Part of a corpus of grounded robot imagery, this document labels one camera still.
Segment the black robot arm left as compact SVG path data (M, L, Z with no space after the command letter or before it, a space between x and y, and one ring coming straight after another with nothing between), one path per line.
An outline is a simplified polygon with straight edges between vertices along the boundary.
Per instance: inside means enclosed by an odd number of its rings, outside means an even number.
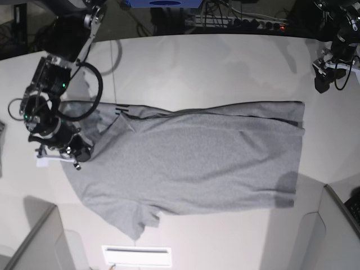
M329 45L312 63L314 86L324 93L334 84L342 91L351 73L359 78L359 1L314 1L323 13L323 25L330 31Z

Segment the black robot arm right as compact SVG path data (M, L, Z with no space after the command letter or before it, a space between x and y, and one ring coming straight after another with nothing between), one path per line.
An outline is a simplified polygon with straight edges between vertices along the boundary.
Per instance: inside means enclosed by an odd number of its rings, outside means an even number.
M96 111L104 83L101 73L86 62L89 49L106 13L105 1L42 1L57 18L50 27L39 64L21 99L19 114L29 132L28 141L37 142L37 158L50 160L47 149L58 151L53 159L73 164L76 170L92 155L94 144L82 134L78 122ZM79 116L61 112L61 97L81 69L97 78L98 92L93 105Z

